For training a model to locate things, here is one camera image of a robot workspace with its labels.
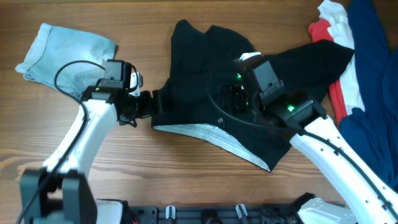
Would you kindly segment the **black shorts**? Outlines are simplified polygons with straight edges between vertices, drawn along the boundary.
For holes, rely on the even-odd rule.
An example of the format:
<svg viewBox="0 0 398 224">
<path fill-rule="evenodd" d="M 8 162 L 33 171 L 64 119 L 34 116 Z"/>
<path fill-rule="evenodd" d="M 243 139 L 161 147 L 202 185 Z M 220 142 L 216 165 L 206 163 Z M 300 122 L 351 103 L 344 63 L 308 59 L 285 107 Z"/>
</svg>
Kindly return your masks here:
<svg viewBox="0 0 398 224">
<path fill-rule="evenodd" d="M 152 127 L 208 141 L 271 171 L 290 149 L 289 134 L 244 125 L 254 121 L 250 108 L 233 118 L 221 108 L 220 88 L 242 84 L 233 61 L 253 51 L 250 41 L 233 30 L 211 26 L 200 32 L 178 21 L 171 37 L 170 76 L 154 92 L 159 110 Z M 321 101 L 353 55 L 350 48 L 321 40 L 265 58 L 287 91 L 303 90 Z"/>
</svg>

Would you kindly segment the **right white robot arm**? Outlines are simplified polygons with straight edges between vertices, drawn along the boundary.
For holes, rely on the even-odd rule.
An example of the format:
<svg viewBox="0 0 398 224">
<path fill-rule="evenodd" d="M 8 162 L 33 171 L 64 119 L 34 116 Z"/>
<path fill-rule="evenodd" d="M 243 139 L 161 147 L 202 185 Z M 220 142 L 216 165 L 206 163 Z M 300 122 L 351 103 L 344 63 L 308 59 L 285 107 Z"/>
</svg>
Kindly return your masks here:
<svg viewBox="0 0 398 224">
<path fill-rule="evenodd" d="M 344 198 L 348 207 L 304 194 L 273 219 L 284 223 L 397 223 L 397 193 L 366 165 L 341 137 L 322 106 L 304 92 L 286 94 L 282 80 L 259 52 L 233 61 L 243 82 L 245 103 L 262 124 L 252 128 L 289 134 L 291 145 L 309 158 Z"/>
</svg>

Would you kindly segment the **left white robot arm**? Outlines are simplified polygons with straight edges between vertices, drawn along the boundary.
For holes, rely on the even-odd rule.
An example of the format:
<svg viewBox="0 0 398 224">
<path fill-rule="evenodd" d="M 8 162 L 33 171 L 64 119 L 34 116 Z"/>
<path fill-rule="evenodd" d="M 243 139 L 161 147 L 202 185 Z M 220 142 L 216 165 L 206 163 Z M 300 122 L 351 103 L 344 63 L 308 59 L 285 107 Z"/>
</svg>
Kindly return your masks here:
<svg viewBox="0 0 398 224">
<path fill-rule="evenodd" d="M 132 223 L 125 200 L 95 199 L 88 174 L 97 152 L 115 124 L 137 126 L 152 113 L 149 91 L 89 86 L 80 110 L 56 151 L 39 170 L 20 179 L 22 210 L 18 223 Z"/>
</svg>

